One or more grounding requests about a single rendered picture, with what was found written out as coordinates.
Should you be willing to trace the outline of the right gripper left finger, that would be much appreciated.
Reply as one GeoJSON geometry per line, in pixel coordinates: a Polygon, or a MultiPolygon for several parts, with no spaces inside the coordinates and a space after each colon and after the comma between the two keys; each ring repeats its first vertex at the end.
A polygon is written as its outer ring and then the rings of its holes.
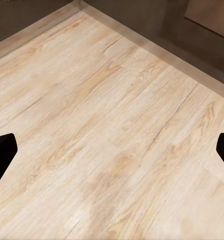
{"type": "Polygon", "coordinates": [[[0,136],[0,180],[18,151],[14,133],[0,136]]]}

